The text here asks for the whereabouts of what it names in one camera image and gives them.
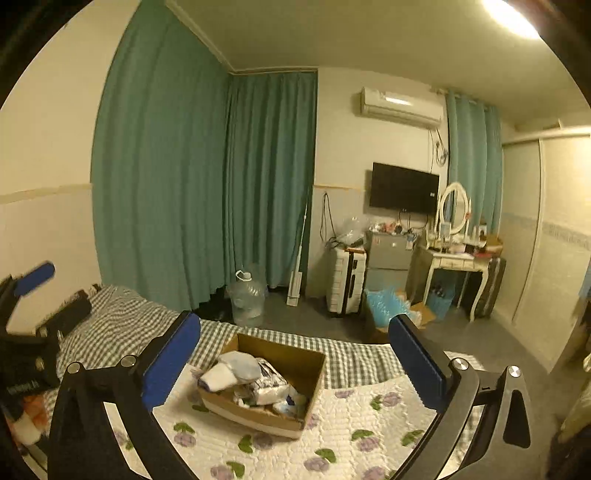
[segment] wardrobe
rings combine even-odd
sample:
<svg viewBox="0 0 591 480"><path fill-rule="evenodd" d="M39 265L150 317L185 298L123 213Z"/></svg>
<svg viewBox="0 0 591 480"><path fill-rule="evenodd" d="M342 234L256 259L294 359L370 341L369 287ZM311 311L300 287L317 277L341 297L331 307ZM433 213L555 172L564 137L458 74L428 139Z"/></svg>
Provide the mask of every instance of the wardrobe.
<svg viewBox="0 0 591 480"><path fill-rule="evenodd" d="M591 127L503 144L501 225L507 267L493 315L552 371L573 332L591 257Z"/></svg>

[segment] black bag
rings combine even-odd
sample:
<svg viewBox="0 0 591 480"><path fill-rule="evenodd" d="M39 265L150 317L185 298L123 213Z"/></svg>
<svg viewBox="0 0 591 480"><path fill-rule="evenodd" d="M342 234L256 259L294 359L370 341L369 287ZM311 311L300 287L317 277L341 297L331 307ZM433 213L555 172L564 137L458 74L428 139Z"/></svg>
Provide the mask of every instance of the black bag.
<svg viewBox="0 0 591 480"><path fill-rule="evenodd" d="M491 316L492 309L495 306L496 297L499 294L501 288L501 280L503 279L503 273L505 272L507 260L500 257L491 258L488 264L488 281L478 304L476 305L475 316L476 317L489 317ZM481 272L471 272L466 284L466 290L462 297L462 307L466 310L466 313L470 315L472 304L476 298L476 293L480 288L480 282L482 281Z"/></svg>

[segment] blue clamp pad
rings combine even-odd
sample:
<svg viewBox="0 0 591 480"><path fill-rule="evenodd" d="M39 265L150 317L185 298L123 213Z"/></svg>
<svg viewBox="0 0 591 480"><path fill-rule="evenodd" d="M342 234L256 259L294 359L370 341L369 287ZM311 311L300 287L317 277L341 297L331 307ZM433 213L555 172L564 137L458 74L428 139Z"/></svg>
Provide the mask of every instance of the blue clamp pad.
<svg viewBox="0 0 591 480"><path fill-rule="evenodd" d="M35 270L31 270L17 280L17 285L14 287L14 296L18 298L31 293L43 282L53 277L55 273L56 268L53 263L42 263Z"/></svg>
<svg viewBox="0 0 591 480"><path fill-rule="evenodd" d="M401 317L392 318L388 327L392 350L423 404L440 411L446 406L446 379Z"/></svg>
<svg viewBox="0 0 591 480"><path fill-rule="evenodd" d="M142 402L148 411L166 401L200 337L201 321L190 313L144 373Z"/></svg>

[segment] blue bubble wrap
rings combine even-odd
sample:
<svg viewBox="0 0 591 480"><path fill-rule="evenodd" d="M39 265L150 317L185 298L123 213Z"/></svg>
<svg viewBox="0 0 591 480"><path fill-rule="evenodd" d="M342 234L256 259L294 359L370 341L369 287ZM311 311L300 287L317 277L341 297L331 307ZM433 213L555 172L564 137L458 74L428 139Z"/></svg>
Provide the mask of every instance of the blue bubble wrap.
<svg viewBox="0 0 591 480"><path fill-rule="evenodd" d="M380 291L365 290L365 298L377 328L387 327L390 319L396 315L404 313L411 316L408 304L403 302L391 288Z"/></svg>

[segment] flat screen tv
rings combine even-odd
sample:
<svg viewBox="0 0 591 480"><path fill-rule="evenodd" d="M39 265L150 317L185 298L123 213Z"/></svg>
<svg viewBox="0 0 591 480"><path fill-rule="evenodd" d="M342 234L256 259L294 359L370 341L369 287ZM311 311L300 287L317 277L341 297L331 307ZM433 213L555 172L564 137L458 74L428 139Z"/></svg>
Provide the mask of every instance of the flat screen tv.
<svg viewBox="0 0 591 480"><path fill-rule="evenodd" d="M369 206L434 215L439 175L374 163Z"/></svg>

